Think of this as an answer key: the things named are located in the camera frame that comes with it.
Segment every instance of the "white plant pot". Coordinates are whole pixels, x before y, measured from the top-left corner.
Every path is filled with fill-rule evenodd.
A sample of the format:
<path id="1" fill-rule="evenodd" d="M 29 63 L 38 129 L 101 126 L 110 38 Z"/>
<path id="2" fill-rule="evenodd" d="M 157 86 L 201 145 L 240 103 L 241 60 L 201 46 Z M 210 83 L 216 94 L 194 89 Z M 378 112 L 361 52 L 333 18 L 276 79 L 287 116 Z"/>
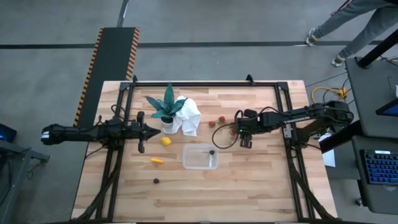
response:
<path id="1" fill-rule="evenodd" d="M 165 133 L 165 134 L 174 134 L 173 133 L 173 122 L 165 123 L 165 122 L 162 121 L 162 119 L 160 119 L 160 122 L 163 125 L 163 128 L 162 128 L 163 133 Z"/>

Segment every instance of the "person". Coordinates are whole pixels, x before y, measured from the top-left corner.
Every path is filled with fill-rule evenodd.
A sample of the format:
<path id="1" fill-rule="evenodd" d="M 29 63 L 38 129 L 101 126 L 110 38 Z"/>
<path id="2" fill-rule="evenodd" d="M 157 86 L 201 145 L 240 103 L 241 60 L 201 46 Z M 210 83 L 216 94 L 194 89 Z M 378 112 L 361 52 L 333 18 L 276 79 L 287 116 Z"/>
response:
<path id="1" fill-rule="evenodd" d="M 376 10 L 366 27 L 331 61 L 339 67 L 349 56 L 360 51 L 373 39 L 398 22 L 398 0 L 349 0 L 322 25 L 310 29 L 305 43 L 313 46 L 316 41 L 333 32 L 353 18 Z"/>

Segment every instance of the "green plant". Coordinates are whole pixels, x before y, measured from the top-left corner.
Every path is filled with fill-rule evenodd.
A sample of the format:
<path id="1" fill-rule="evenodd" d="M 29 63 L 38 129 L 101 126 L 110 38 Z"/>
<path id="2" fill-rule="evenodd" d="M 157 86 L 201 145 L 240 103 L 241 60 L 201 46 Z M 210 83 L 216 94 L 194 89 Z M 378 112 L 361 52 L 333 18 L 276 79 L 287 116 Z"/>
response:
<path id="1" fill-rule="evenodd" d="M 145 96 L 147 101 L 156 109 L 156 113 L 152 114 L 153 118 L 171 118 L 175 116 L 185 103 L 185 100 L 177 100 L 174 102 L 174 91 L 172 84 L 169 83 L 164 93 L 164 100 L 156 100 L 150 96 Z"/>

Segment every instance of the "yellow black hazard stripe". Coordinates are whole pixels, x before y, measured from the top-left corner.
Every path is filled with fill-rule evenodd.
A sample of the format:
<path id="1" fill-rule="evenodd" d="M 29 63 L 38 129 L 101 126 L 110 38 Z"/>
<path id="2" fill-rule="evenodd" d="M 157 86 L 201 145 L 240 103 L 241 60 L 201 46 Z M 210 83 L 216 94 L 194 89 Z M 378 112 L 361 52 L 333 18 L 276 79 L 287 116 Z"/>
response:
<path id="1" fill-rule="evenodd" d="M 80 117 L 80 113 L 81 113 L 81 109 L 83 107 L 83 102 L 85 100 L 85 96 L 86 96 L 86 91 L 87 91 L 87 87 L 88 87 L 88 82 L 90 81 L 90 77 L 91 77 L 91 73 L 93 70 L 93 66 L 94 66 L 94 60 L 95 57 L 97 55 L 97 51 L 98 51 L 98 46 L 100 45 L 100 40 L 101 40 L 101 36 L 102 36 L 102 31 L 103 28 L 101 28 L 99 30 L 98 33 L 98 37 L 97 37 L 97 41 L 95 42 L 95 47 L 94 47 L 94 52 L 93 52 L 93 56 L 91 57 L 91 62 L 90 62 L 90 66 L 88 67 L 88 72 L 87 72 L 87 76 L 86 76 L 86 80 L 85 80 L 85 85 L 83 87 L 83 91 L 81 91 L 81 96 L 80 96 L 80 101 L 79 101 L 79 105 L 77 108 L 77 112 L 76 112 L 76 116 L 75 116 L 75 121 L 73 122 L 73 126 L 77 127 L 77 124 L 79 122 L 79 117 Z"/>
<path id="2" fill-rule="evenodd" d="M 137 54 L 138 38 L 139 38 L 139 28 L 136 27 L 134 29 L 134 35 L 132 38 L 129 63 L 127 65 L 126 79 L 129 81 L 132 80 L 132 69 L 134 68 L 134 61 L 136 59 L 136 54 Z"/>

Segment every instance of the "blue keyboard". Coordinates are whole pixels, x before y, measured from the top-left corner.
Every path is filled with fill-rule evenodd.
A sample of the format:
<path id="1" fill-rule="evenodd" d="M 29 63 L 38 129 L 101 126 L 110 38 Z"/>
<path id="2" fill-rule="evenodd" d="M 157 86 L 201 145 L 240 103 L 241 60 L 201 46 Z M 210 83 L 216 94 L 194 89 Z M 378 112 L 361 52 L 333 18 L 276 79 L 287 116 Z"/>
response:
<path id="1" fill-rule="evenodd" d="M 376 154 L 364 151 L 364 165 L 369 184 L 398 185 L 398 154 Z"/>

